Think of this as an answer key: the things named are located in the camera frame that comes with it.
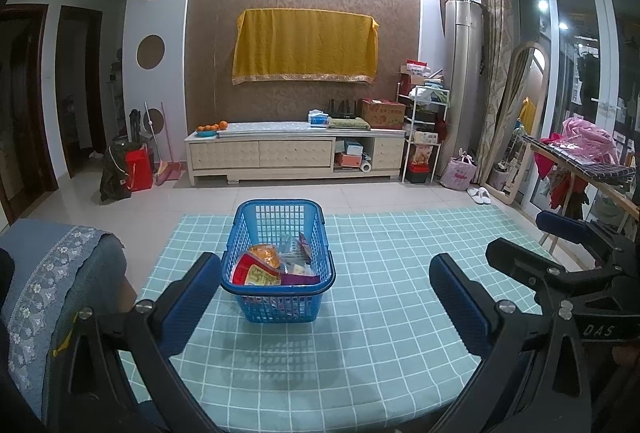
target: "blue embroidered cloth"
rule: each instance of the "blue embroidered cloth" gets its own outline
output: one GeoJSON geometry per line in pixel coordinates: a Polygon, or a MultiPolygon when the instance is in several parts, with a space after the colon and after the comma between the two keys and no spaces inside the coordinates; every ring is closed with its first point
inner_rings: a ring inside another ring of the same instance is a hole
{"type": "Polygon", "coordinates": [[[78,269],[104,234],[108,233],[82,225],[23,219],[0,236],[0,247],[15,263],[0,314],[10,338],[9,372],[38,417],[58,315],[78,269]]]}

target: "arched mirror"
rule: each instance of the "arched mirror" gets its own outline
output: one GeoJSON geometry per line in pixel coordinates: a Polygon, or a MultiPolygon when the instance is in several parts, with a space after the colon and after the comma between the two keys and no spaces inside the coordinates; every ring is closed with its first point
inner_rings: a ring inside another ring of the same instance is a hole
{"type": "Polygon", "coordinates": [[[496,124],[491,173],[482,183],[493,196],[511,204],[530,167],[532,152],[522,139],[527,133],[539,137],[540,120],[549,87],[549,56],[537,42],[513,51],[496,124]]]}

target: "patterned wallpaper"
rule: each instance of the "patterned wallpaper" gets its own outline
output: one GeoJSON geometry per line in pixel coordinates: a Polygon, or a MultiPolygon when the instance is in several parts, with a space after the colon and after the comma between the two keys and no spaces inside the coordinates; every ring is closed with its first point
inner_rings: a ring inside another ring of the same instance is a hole
{"type": "Polygon", "coordinates": [[[329,99],[396,95],[398,69],[418,54],[420,0],[189,0],[185,35],[187,124],[306,120],[329,99]],[[317,8],[373,16],[379,23],[373,84],[321,81],[247,82],[233,86],[236,19],[247,8],[317,8]]]}

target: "red clothing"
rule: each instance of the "red clothing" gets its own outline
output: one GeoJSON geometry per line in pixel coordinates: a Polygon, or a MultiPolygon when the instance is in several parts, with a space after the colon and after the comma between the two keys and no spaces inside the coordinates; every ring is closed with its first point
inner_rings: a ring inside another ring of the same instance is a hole
{"type": "MultiPolygon", "coordinates": [[[[559,133],[552,133],[549,138],[541,138],[540,142],[547,144],[549,142],[553,142],[554,140],[558,140],[562,135],[559,133]]],[[[533,160],[536,161],[536,166],[538,166],[538,176],[544,179],[551,171],[551,168],[554,166],[555,162],[553,162],[550,158],[543,157],[540,153],[533,153],[533,160]]]]}
{"type": "MultiPolygon", "coordinates": [[[[556,209],[556,207],[561,206],[562,203],[564,203],[564,198],[566,196],[571,196],[571,194],[567,194],[570,183],[571,175],[567,173],[564,177],[564,180],[551,191],[551,202],[549,203],[549,206],[552,209],[556,209]]],[[[586,180],[583,180],[580,177],[575,177],[574,193],[584,193],[584,190],[588,185],[589,183],[586,180]]]]}

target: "plate of oranges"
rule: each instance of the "plate of oranges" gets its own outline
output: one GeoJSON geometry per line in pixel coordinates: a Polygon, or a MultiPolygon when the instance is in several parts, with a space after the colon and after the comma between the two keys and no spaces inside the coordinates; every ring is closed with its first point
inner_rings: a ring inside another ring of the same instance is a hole
{"type": "Polygon", "coordinates": [[[198,137],[214,137],[219,131],[224,131],[228,128],[229,123],[226,120],[221,120],[217,124],[207,124],[206,126],[198,126],[196,128],[196,135],[198,137]]]}

